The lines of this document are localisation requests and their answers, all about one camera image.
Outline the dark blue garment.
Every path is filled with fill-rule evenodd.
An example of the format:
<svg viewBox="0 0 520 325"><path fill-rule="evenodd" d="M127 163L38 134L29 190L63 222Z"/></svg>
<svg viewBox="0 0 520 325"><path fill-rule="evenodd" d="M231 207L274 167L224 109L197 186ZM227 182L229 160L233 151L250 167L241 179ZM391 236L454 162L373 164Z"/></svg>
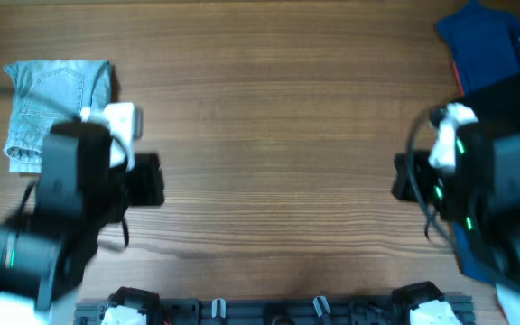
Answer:
<svg viewBox="0 0 520 325"><path fill-rule="evenodd" d="M520 72L520 20L469 1L435 25L448 44L463 95Z"/></svg>

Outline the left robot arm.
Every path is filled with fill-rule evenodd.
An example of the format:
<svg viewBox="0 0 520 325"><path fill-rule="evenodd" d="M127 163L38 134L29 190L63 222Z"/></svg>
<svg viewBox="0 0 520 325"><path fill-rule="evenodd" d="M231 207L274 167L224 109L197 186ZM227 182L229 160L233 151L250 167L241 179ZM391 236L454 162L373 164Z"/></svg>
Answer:
<svg viewBox="0 0 520 325"><path fill-rule="evenodd" d="M160 207L157 153L128 153L111 166L116 137L103 125L58 123L44 137L42 171L0 225L0 324L57 320L58 304L76 294L98 250L100 230L123 224L130 207Z"/></svg>

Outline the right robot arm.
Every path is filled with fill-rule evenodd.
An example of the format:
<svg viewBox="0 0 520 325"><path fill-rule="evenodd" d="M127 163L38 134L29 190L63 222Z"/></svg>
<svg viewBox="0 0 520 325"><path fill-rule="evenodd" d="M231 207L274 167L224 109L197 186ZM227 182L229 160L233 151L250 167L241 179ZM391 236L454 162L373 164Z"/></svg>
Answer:
<svg viewBox="0 0 520 325"><path fill-rule="evenodd" d="M400 154L405 192L458 254L497 287L507 320L520 324L520 133L503 123L470 123L452 137L451 173L416 150L422 124L413 123Z"/></svg>

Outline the light blue jeans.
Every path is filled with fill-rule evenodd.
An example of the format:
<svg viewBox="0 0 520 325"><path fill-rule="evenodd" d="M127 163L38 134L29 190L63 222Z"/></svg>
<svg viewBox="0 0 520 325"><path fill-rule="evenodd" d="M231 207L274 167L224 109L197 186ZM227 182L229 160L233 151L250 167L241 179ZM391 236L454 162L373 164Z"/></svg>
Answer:
<svg viewBox="0 0 520 325"><path fill-rule="evenodd" d="M10 172L39 173L51 127L79 118L83 107L101 111L111 101L108 60L20 60L4 72L14 85L4 147Z"/></svg>

